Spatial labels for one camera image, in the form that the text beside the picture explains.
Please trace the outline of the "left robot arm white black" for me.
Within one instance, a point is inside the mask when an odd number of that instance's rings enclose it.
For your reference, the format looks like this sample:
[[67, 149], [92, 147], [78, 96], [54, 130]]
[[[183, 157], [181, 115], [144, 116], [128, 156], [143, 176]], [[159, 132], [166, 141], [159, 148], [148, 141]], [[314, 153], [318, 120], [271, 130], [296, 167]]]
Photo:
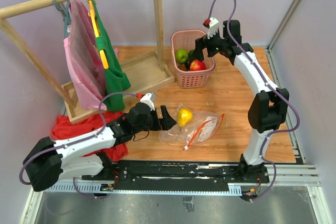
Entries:
[[60, 180], [65, 165], [89, 153], [126, 143], [142, 131], [168, 131], [176, 125], [166, 106], [161, 106], [162, 117], [156, 109], [139, 102], [128, 113], [122, 114], [96, 131], [62, 141], [41, 138], [23, 160], [21, 172], [26, 173], [36, 192], [53, 186]]

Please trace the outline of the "brown fake kiwi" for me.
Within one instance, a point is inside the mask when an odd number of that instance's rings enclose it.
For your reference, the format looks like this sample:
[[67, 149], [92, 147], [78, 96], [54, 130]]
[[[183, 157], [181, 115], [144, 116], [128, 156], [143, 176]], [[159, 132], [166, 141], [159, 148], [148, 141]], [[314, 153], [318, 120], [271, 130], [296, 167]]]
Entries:
[[181, 71], [187, 71], [187, 68], [184, 65], [178, 65], [178, 69]]

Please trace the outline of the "dark green fake vegetable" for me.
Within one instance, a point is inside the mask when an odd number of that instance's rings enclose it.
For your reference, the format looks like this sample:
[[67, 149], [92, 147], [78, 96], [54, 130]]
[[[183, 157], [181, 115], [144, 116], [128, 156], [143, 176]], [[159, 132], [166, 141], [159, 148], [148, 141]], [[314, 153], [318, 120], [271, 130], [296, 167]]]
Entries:
[[189, 58], [195, 58], [196, 54], [194, 53], [194, 49], [192, 49], [188, 52], [188, 56], [189, 56]]

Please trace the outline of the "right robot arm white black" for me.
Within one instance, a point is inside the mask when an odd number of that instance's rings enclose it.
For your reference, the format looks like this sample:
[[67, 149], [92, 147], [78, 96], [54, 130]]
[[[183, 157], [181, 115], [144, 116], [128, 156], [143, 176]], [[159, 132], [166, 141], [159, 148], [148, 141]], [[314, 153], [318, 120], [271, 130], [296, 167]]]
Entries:
[[271, 133], [278, 130], [286, 120], [289, 92], [273, 83], [260, 66], [251, 45], [242, 42], [238, 20], [227, 20], [221, 24], [211, 17], [206, 19], [203, 25], [208, 32], [196, 39], [195, 49], [185, 62], [185, 67], [191, 70], [197, 61], [204, 61], [206, 56], [221, 54], [247, 81], [254, 95], [248, 110], [248, 122], [252, 131], [238, 168], [231, 174], [244, 182], [250, 182], [266, 172], [263, 158]]

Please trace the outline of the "light green fake apple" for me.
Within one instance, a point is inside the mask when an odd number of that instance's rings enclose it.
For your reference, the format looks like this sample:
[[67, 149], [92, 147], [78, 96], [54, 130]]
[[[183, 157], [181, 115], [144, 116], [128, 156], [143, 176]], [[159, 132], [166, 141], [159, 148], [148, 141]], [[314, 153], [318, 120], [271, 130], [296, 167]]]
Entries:
[[187, 59], [189, 58], [189, 54], [188, 51], [185, 49], [178, 49], [175, 51], [175, 60], [180, 63], [183, 64], [187, 61]]

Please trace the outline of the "clear zip top bag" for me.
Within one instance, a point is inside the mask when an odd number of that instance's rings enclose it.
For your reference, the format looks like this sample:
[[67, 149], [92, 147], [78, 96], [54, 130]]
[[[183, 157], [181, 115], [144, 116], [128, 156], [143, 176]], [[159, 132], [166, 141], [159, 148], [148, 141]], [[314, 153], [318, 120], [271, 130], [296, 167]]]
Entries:
[[[174, 119], [177, 122], [177, 112], [180, 108], [186, 107], [179, 104]], [[178, 124], [168, 131], [162, 131], [159, 134], [159, 141], [166, 144], [182, 144], [183, 150], [201, 144], [214, 136], [223, 122], [225, 114], [216, 114], [210, 111], [193, 111], [193, 118], [184, 127]]]

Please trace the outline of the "red fake tomato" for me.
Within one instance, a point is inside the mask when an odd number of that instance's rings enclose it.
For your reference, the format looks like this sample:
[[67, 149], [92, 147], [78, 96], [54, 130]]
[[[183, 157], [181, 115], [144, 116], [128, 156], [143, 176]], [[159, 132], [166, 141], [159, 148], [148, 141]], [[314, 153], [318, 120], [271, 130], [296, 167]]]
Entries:
[[206, 64], [203, 61], [193, 60], [190, 65], [190, 71], [206, 70]]

